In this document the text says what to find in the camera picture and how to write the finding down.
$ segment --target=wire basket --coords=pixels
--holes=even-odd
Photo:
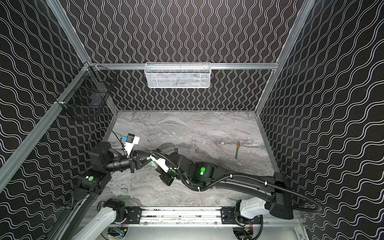
[[[149,88],[209,88],[211,63],[145,64],[144,74]]]
[[[117,73],[100,66],[91,66],[63,103],[59,103],[66,114],[77,120],[97,119],[105,106]]]

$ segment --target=wavy line pattern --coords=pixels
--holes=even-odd
[[[60,0],[93,62],[276,62],[303,0]]]
[[[149,88],[144,71],[120,71],[111,96],[118,109],[252,111],[271,70],[213,70],[211,87]]]
[[[312,240],[384,236],[383,51],[383,1],[316,1],[260,115],[292,188],[325,205]]]
[[[0,2],[0,167],[82,63],[44,0]]]
[[[0,194],[0,239],[43,239],[70,201],[87,152],[101,141],[112,114],[76,122],[62,112]]]

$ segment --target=marble tabletop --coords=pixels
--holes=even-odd
[[[188,159],[215,163],[252,175],[273,175],[262,136],[253,112],[119,112],[113,131],[140,137],[134,150],[174,148]],[[121,148],[114,134],[108,140]],[[241,142],[235,159],[237,141]],[[252,196],[227,189],[194,192],[180,181],[165,185],[149,164],[134,174],[115,172],[96,201],[117,198],[128,206],[233,206],[238,199]]]

